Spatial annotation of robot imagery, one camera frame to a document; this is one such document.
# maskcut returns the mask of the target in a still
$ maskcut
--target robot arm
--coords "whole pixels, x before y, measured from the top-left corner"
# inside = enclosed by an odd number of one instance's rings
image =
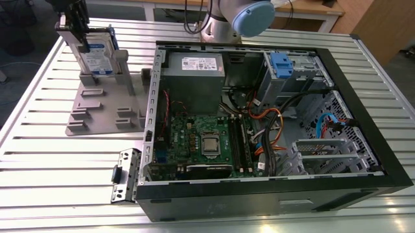
[[[210,0],[202,37],[207,42],[238,43],[240,36],[259,35],[275,18],[270,0]]]
[[[86,34],[90,31],[90,16],[86,0],[46,0],[54,7],[60,20],[55,30],[70,44],[79,44],[82,52],[90,52]]]

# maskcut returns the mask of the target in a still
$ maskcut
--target table leg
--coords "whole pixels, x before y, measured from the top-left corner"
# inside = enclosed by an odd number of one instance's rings
[[[144,13],[146,13],[146,20],[155,21],[155,4],[144,2],[143,8],[144,8]]]
[[[335,26],[335,23],[338,21],[338,18],[339,16],[327,16],[322,26],[320,26],[320,29],[319,29],[319,32],[320,33],[328,33],[332,29],[332,27]]]

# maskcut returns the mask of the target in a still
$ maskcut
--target hard drive label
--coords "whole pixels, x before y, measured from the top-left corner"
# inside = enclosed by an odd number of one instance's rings
[[[82,53],[90,71],[95,75],[112,74],[110,58],[106,56],[106,46],[103,44],[90,44],[88,53]]]

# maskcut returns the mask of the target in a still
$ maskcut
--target cpu socket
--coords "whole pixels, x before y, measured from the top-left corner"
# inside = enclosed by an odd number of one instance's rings
[[[200,134],[202,155],[208,159],[215,159],[220,155],[220,140],[218,133]]]

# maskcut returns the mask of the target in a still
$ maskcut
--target ram slot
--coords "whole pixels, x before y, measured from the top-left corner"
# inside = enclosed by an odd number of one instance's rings
[[[235,125],[236,125],[236,137],[238,137],[238,147],[239,147],[239,160],[243,169],[246,170],[248,168],[248,161],[247,161],[247,150],[246,150],[246,136],[244,136],[244,125],[240,121],[240,119],[235,119]]]
[[[235,123],[235,119],[228,119],[228,131],[230,131],[230,142],[231,142],[231,150],[232,150],[232,158],[234,158],[234,165],[235,170],[240,171],[242,164],[239,159],[240,154],[240,147],[238,144],[238,125]]]

